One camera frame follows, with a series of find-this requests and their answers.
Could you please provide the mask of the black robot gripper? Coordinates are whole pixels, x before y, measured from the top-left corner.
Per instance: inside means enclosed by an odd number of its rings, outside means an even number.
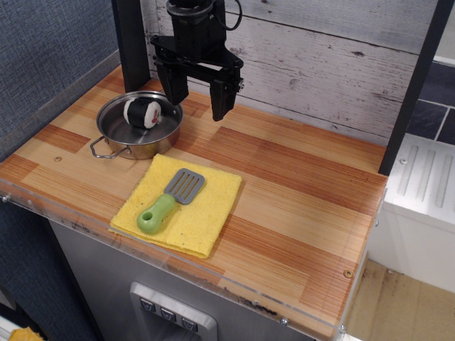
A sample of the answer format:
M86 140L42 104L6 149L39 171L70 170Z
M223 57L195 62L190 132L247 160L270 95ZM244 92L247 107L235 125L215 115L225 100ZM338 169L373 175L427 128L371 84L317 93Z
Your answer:
M220 121L233 109L242 87L243 62L226 47L227 32L242 20L227 26L224 9L169 9L173 35L154 35L154 63L167 100L180 104L188 96L188 78L210 83L213 120Z

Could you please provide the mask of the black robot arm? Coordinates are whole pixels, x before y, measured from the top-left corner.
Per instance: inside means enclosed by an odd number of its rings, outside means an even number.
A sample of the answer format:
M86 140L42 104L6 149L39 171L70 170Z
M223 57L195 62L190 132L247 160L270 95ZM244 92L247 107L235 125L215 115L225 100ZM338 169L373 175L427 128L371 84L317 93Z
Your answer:
M227 32L238 28L241 3L234 26L226 23L224 1L168 1L172 36L153 36L154 64L164 93L172 104L188 95L188 78L210 85L213 120L220 121L235 106L242 89L243 61L225 47Z

